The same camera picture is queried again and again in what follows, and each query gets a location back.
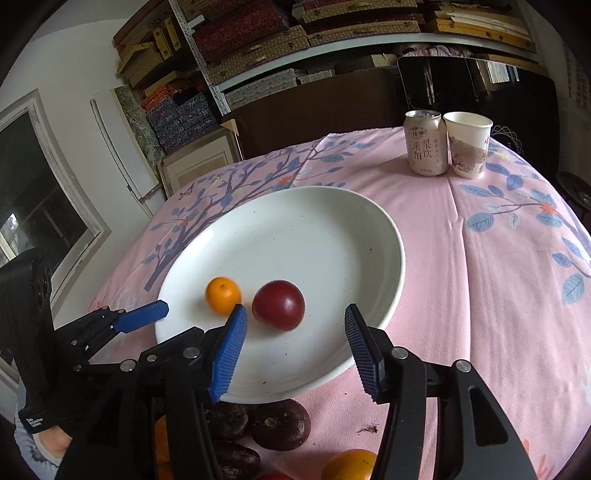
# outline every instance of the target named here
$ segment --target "floral tablecloth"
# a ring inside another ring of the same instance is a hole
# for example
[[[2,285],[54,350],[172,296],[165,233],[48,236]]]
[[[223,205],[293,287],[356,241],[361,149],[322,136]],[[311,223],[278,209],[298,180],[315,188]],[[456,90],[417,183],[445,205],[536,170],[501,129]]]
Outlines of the floral tablecloth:
[[[351,189],[390,214],[407,256],[391,339],[426,361],[470,360],[538,478],[553,478],[591,422],[591,239],[550,184],[495,141],[480,180],[415,175],[401,128],[328,135],[217,170],[164,205],[90,310],[156,300],[175,258],[203,228],[253,198],[302,185]],[[136,358],[154,344],[153,327],[145,327],[119,335],[94,360]],[[372,404],[354,368],[298,401],[312,433],[293,452],[258,448],[267,467],[309,480],[336,452],[377,452],[387,406]],[[372,423],[378,434],[363,430]],[[430,403],[422,479],[432,473],[435,438]]]

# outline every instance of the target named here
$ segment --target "white plate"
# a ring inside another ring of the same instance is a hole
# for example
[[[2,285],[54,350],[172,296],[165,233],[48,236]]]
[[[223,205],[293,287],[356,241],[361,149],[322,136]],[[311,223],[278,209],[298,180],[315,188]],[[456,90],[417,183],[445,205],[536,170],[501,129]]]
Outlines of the white plate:
[[[156,323],[158,343],[192,327],[223,325],[205,287],[234,279],[248,310],[248,334],[222,400],[267,403],[316,388],[353,364],[344,313],[356,303],[368,325],[384,328],[404,283],[404,247],[388,214],[354,192],[298,187],[252,200],[207,227],[178,256],[160,290],[170,312]],[[290,332],[259,324],[250,310],[271,280],[297,285],[306,301]]]

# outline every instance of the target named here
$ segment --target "window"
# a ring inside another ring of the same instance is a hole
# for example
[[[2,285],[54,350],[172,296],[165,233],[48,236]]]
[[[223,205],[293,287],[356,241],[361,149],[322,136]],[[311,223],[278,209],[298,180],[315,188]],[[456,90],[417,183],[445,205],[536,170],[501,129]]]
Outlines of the window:
[[[46,247],[56,307],[108,233],[63,158],[38,92],[0,113],[0,267]]]

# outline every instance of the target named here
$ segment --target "beverage can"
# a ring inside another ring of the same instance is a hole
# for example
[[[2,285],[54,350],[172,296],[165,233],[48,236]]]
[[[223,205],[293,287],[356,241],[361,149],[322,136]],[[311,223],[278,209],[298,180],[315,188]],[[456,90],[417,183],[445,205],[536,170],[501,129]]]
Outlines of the beverage can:
[[[408,165],[419,175],[435,176],[449,167],[447,131],[441,114],[434,110],[412,110],[406,113],[404,136]]]

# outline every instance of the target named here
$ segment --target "paper cup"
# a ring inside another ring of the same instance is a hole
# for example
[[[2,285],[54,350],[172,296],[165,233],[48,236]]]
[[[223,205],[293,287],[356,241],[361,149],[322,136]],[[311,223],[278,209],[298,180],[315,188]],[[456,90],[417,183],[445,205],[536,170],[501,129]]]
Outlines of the paper cup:
[[[453,171],[466,179],[479,179],[484,175],[492,121],[468,112],[446,113],[443,119],[449,137]]]

